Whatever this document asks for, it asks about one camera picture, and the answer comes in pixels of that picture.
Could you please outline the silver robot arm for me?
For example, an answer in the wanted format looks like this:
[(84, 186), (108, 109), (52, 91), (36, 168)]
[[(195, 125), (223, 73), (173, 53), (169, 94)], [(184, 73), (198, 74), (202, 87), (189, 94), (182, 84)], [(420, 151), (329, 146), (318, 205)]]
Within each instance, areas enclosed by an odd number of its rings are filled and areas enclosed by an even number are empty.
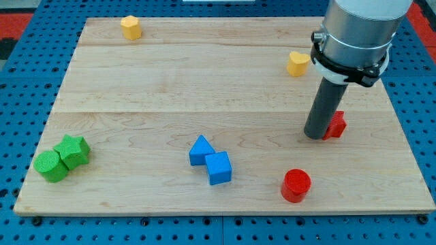
[(324, 137), (349, 84), (370, 88), (385, 72), (392, 40), (411, 0), (331, 0), (311, 35), (311, 61), (322, 75), (304, 133)]

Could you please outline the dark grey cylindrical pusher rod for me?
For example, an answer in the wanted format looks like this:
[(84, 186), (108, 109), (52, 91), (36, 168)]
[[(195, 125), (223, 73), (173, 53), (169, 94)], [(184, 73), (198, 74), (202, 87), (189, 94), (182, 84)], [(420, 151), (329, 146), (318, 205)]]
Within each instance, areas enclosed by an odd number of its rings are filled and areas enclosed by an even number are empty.
[(323, 78), (307, 117), (304, 133), (313, 140), (322, 139), (346, 91), (346, 84)]

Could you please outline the black white tool mount ring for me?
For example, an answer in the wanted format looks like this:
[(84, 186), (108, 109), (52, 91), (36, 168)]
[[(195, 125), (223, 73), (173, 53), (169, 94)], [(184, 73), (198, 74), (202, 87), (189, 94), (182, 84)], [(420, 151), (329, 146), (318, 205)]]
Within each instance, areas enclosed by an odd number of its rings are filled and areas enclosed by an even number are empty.
[(312, 32), (311, 41), (311, 62), (333, 84), (372, 87), (388, 67), (391, 42), (363, 48), (338, 41), (323, 31)]

